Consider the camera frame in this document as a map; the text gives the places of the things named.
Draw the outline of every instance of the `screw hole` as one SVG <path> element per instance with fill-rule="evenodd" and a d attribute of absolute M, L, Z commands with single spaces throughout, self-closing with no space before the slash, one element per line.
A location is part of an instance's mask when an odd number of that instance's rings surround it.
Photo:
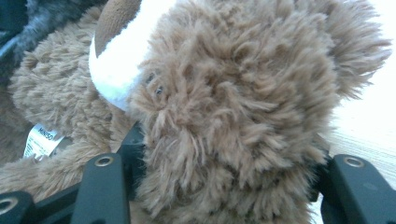
<path fill-rule="evenodd" d="M 3 215 L 13 209 L 18 204 L 18 199 L 15 197 L 5 198 L 0 200 L 0 215 Z"/>
<path fill-rule="evenodd" d="M 96 160 L 95 165 L 96 166 L 108 166 L 114 161 L 112 157 L 102 157 Z"/>
<path fill-rule="evenodd" d="M 361 167 L 364 166 L 364 162 L 363 161 L 358 160 L 358 159 L 353 158 L 353 157 L 345 157 L 344 158 L 344 162 L 346 164 L 350 165 L 350 166 L 353 166 L 353 167 L 361 168 Z"/>

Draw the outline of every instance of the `fluffy fur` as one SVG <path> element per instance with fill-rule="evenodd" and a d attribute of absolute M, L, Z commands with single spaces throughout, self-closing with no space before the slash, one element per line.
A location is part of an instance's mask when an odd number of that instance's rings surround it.
<path fill-rule="evenodd" d="M 151 37 L 126 112 L 88 74 L 99 12 L 51 35 L 12 78 L 22 114 L 74 145 L 7 164 L 0 192 L 40 200 L 76 183 L 85 161 L 116 150 L 138 119 L 148 173 L 133 223 L 307 223 L 312 167 L 324 162 L 312 140 L 389 56 L 367 2 L 180 3 Z"/>
<path fill-rule="evenodd" d="M 389 56 L 373 16 L 365 1 L 171 10 L 130 98 L 148 147 L 143 206 L 161 223 L 307 222 L 313 137 Z"/>
<path fill-rule="evenodd" d="M 30 123 L 11 102 L 7 89 L 0 86 L 0 167 L 23 155 Z"/>

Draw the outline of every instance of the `brown teddy bear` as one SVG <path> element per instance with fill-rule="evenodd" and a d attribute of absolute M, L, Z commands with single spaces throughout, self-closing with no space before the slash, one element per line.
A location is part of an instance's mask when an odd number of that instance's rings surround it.
<path fill-rule="evenodd" d="M 314 167 L 325 162 L 315 136 L 389 56 L 374 9 L 363 0 L 151 4 L 109 1 L 100 19 L 92 8 L 27 54 L 9 88 L 16 107 L 74 144 L 6 165 L 0 192 L 40 200 L 71 186 L 138 120 L 147 174 L 133 223 L 308 223 Z"/>

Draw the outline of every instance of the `dark gray plush toy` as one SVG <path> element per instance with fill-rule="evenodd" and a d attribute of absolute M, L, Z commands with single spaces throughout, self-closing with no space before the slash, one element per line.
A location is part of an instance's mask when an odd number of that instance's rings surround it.
<path fill-rule="evenodd" d="M 57 28 L 64 27 L 69 21 L 78 20 L 86 9 L 104 4 L 107 0 L 27 0 L 28 23 L 15 36 L 14 45 L 7 57 L 1 57 L 0 78 L 2 83 L 12 76 L 25 51 L 35 49 L 38 43 Z"/>

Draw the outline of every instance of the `tag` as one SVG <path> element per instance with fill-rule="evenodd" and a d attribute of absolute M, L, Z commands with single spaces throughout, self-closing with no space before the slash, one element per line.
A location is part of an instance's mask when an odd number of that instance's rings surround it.
<path fill-rule="evenodd" d="M 35 125 L 27 137 L 26 148 L 24 150 L 23 157 L 27 158 L 35 155 L 35 158 L 37 159 L 40 156 L 49 156 L 64 139 L 64 136 L 61 136 L 54 140 L 56 134 L 56 131 L 50 132 L 46 130 L 41 124 Z"/>

